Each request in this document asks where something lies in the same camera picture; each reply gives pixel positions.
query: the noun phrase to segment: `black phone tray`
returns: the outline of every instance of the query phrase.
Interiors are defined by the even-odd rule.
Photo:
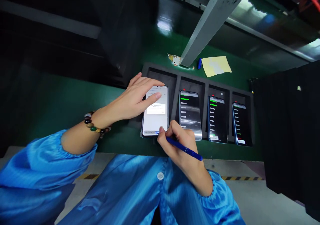
[[[157,79],[168,87],[169,122],[176,120],[179,123],[179,91],[185,89],[199,95],[200,117],[202,126],[202,139],[208,140],[208,97],[224,99],[227,110],[228,142],[234,143],[234,126],[232,103],[245,104],[248,110],[249,125],[251,129],[252,144],[255,143],[253,94],[228,85],[214,82],[198,76],[193,76],[177,69],[167,69],[154,63],[145,63],[142,76]],[[143,114],[130,119],[129,126],[141,129]]]

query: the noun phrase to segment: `finger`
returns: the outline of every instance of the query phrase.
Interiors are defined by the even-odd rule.
[[[129,82],[128,87],[131,87],[140,77],[141,77],[142,73],[139,72],[137,75],[135,75]]]
[[[185,134],[186,134],[186,131],[182,127],[180,127],[180,125],[179,125],[179,123],[177,123],[177,121],[172,120],[170,122],[170,126],[166,132],[167,137],[175,135],[176,138],[179,140]]]
[[[160,82],[158,80],[155,80],[155,79],[149,79],[148,81],[145,82],[144,85],[147,86],[147,87],[152,88],[152,86],[160,86],[160,87],[162,87],[162,86],[164,86],[164,83]]]
[[[188,135],[194,136],[194,131],[192,131],[191,129],[185,129],[184,131],[185,131]]]
[[[174,147],[170,143],[168,143],[168,141],[166,139],[166,133],[165,133],[163,127],[159,128],[159,136],[158,136],[157,141],[160,144],[160,146],[162,147],[162,149],[164,150],[164,152],[170,158],[173,158],[176,155]]]
[[[161,93],[157,92],[152,94],[150,97],[148,97],[146,100],[139,102],[137,105],[139,106],[139,110],[143,112],[147,109],[151,104],[155,103],[156,101],[161,98]]]
[[[163,82],[160,82],[156,79],[151,79],[151,78],[147,78],[143,81],[141,81],[140,83],[137,84],[138,86],[147,86],[149,87],[149,90],[152,88],[152,86],[164,86]]]
[[[138,83],[142,82],[142,81],[145,80],[145,79],[149,79],[149,78],[139,77],[138,80],[133,83],[133,85],[137,85]]]

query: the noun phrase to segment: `blue marker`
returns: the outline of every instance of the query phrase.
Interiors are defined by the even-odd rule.
[[[166,137],[168,143],[172,144],[173,146],[176,146],[177,148],[179,148],[180,150],[184,151],[185,153],[189,154],[191,157],[194,157],[196,159],[198,159],[199,161],[202,161],[202,156],[199,155],[198,153],[192,151],[191,149],[183,146],[181,143],[174,141],[173,139]]]

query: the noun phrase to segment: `woman's right hand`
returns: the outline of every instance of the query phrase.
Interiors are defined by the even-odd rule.
[[[176,121],[171,121],[167,132],[163,127],[159,129],[158,143],[171,160],[183,171],[190,182],[196,187],[202,196],[210,196],[213,191],[213,183],[210,174],[204,167],[203,161],[190,156],[179,148],[168,143],[166,137],[175,136],[185,147],[198,153],[194,132],[183,129]]]

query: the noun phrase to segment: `wrist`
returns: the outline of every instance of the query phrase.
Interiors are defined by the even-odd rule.
[[[201,196],[208,197],[212,194],[212,178],[205,168],[203,161],[199,163],[197,170],[189,173],[188,175],[186,174],[186,176]]]
[[[105,129],[117,121],[115,114],[112,113],[107,106],[98,109],[92,115],[92,122],[94,123],[94,126],[100,129]]]

